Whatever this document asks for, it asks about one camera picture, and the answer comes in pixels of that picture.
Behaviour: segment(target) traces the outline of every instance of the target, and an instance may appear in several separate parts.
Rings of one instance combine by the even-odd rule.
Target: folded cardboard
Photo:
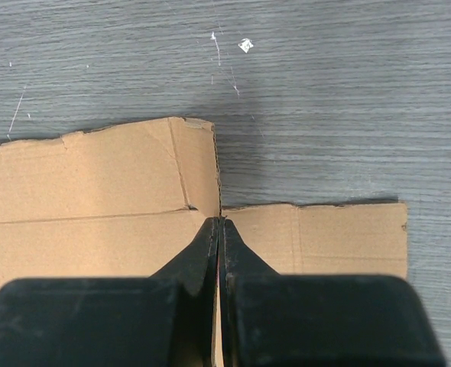
[[[158,119],[0,145],[0,287],[150,275],[221,213],[219,197],[210,122]],[[222,214],[282,273],[406,275],[402,203]]]

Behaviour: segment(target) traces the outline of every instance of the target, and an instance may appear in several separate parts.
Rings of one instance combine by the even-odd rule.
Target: torn cardboard edge
[[[403,203],[223,212],[280,273],[406,275]],[[148,276],[220,214],[210,122],[167,118],[3,144],[0,287],[24,277]]]

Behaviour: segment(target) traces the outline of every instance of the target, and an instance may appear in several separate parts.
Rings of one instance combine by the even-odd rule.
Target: brown cardboard piece
[[[22,277],[150,275],[220,210],[209,122],[158,119],[0,145],[0,287]],[[406,275],[403,203],[223,214],[279,272]]]

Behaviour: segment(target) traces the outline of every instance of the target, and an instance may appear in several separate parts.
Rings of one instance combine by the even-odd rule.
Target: cardboard
[[[220,213],[210,122],[158,119],[0,145],[0,287],[150,275]],[[279,272],[406,275],[403,203],[223,214]]]

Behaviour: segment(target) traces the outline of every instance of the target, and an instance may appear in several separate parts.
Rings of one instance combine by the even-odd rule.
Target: gray wood surface
[[[451,361],[451,1],[0,0],[0,141],[23,92],[11,139],[215,122],[227,205],[406,201]]]

